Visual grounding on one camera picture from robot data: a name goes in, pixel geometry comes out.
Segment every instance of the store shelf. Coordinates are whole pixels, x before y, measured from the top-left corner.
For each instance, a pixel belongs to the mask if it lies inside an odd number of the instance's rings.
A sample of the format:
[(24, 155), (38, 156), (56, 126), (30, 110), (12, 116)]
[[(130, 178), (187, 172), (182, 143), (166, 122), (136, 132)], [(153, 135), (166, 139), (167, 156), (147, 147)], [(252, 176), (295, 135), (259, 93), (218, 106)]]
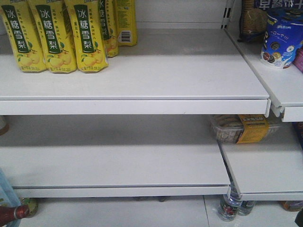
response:
[(239, 20), (234, 19), (227, 31), (247, 64), (256, 74), (270, 95), (271, 109), (284, 122), (303, 121), (303, 74), (294, 65), (288, 69), (273, 69), (260, 61), (260, 43), (241, 43), (239, 39)]
[(156, 29), (220, 29), (225, 8), (226, 2), (222, 0), (138, 0), (136, 2), (137, 26)]
[(21, 197), (224, 194), (200, 115), (10, 116), (0, 166)]
[(20, 227), (200, 227), (208, 226), (203, 196), (156, 198), (45, 199), (32, 218)]
[(22, 73), (0, 36), (0, 114), (264, 114), (268, 93), (221, 29), (140, 29), (97, 74)]
[(303, 151), (287, 125), (256, 144), (220, 144), (242, 200), (303, 200)]
[(298, 212), (289, 212), (277, 201), (257, 201), (252, 212), (247, 216), (237, 215), (234, 221), (224, 222), (217, 215), (220, 197), (204, 197), (209, 227), (298, 227), (294, 220)]

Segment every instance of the yellow drink bottle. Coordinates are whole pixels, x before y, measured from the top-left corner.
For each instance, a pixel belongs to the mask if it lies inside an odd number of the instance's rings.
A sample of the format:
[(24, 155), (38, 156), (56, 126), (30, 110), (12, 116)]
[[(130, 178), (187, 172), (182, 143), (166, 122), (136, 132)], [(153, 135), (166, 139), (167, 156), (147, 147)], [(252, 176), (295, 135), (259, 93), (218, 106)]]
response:
[(77, 69), (71, 23), (63, 0), (27, 0), (39, 31), (45, 63), (53, 73)]
[(100, 23), (108, 57), (118, 55), (118, 41), (113, 0), (100, 0)]
[(39, 35), (27, 2), (0, 0), (0, 14), (19, 68), (23, 72), (46, 70)]
[(65, 0), (71, 19), (78, 69), (99, 72), (108, 66), (103, 44), (99, 1)]
[(135, 0), (114, 0), (119, 46), (137, 44)]

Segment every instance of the green label panel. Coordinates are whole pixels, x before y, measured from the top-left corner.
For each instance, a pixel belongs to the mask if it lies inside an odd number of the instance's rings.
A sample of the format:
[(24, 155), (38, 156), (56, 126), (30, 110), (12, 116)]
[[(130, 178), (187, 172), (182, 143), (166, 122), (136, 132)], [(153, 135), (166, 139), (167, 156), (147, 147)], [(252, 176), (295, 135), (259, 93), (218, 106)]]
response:
[(15, 42), (16, 42), (18, 52), (29, 53), (29, 49), (28, 49), (26, 40), (24, 38), (24, 34), (22, 32), (20, 22), (18, 20), (15, 7), (9, 6), (9, 5), (3, 5), (2, 9), (6, 15), (6, 18), (9, 21), (9, 25), (10, 25), (11, 31), (13, 33)]
[(107, 10), (106, 4), (108, 4), (107, 0), (100, 0), (100, 22), (101, 22), (101, 30), (103, 39), (110, 39), (110, 34), (108, 30), (108, 21), (107, 21)]
[(47, 5), (37, 5), (36, 9), (42, 22), (42, 27), (47, 41), (48, 52), (55, 54), (61, 53), (55, 32), (55, 27), (53, 24), (51, 7)]
[(88, 8), (86, 5), (74, 5), (74, 8), (79, 23), (82, 51), (84, 53), (93, 53), (95, 49), (91, 38)]

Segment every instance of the clear plastic bottle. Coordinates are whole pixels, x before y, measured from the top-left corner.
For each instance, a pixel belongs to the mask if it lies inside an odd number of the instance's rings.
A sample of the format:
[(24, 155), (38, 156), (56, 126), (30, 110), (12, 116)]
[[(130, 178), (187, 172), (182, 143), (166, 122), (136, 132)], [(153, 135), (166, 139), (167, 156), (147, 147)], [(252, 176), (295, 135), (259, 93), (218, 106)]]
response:
[(249, 215), (254, 208), (256, 201), (243, 201), (239, 207), (238, 214), (241, 216)]
[(228, 198), (227, 194), (225, 194), (220, 200), (218, 208), (220, 219), (223, 221), (233, 221), (237, 215), (241, 203), (242, 201), (240, 200), (239, 194), (234, 187), (234, 183), (231, 182), (230, 197)]

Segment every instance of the shelf bracket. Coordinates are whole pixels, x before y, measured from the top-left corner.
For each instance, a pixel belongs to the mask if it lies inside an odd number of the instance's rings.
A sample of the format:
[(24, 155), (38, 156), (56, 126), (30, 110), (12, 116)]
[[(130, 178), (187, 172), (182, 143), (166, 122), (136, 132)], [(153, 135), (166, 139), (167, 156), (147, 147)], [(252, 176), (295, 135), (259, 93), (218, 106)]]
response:
[(268, 116), (269, 116), (270, 105), (271, 105), (271, 100), (270, 100), (270, 98), (269, 98), (269, 99), (267, 100), (267, 106), (266, 106), (265, 117), (268, 117)]
[(276, 107), (275, 105), (271, 105), (270, 109), (275, 114), (276, 117), (280, 117), (281, 113), (284, 112), (284, 108), (282, 106)]
[(230, 22), (230, 16), (231, 16), (231, 10), (233, 8), (233, 3), (234, 3), (234, 0), (226, 1), (226, 7), (225, 7), (223, 19), (222, 19), (221, 29), (227, 28), (227, 26)]

